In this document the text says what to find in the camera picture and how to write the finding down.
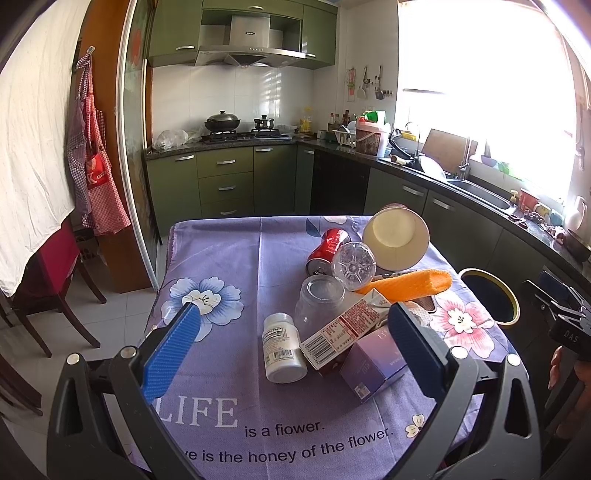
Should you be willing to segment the person's right hand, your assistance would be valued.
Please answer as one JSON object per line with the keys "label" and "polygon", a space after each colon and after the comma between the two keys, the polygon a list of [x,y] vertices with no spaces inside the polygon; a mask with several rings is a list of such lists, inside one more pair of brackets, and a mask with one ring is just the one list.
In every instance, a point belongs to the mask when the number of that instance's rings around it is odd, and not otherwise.
{"label": "person's right hand", "polygon": [[[550,362],[548,389],[553,390],[562,379],[562,364],[568,360],[567,350],[559,346],[553,353]],[[577,360],[573,364],[573,373],[577,377],[576,385],[581,383],[583,389],[573,402],[575,391],[566,390],[568,394],[568,413],[556,429],[556,436],[560,439],[572,439],[580,431],[586,417],[590,414],[590,363]]]}

